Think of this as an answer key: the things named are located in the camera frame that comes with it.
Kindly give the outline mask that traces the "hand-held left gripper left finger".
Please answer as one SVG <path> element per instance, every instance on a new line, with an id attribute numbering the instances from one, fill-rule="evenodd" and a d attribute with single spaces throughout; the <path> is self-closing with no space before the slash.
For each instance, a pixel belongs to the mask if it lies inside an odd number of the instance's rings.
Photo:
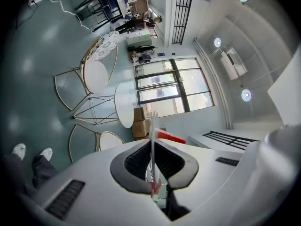
<path id="1" fill-rule="evenodd" d="M 168 226 L 151 185 L 137 176 L 150 149 L 145 139 L 89 154 L 22 201 L 44 226 Z"/>

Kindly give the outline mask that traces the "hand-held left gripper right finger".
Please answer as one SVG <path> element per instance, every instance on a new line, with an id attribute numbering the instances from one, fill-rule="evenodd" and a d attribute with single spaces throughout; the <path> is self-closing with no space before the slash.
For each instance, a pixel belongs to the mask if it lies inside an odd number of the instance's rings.
<path id="1" fill-rule="evenodd" d="M 218 198 L 241 153 L 156 140 L 155 162 L 167 180 L 167 206 L 156 210 L 157 223 L 210 223 L 221 220 L 232 203 Z"/>

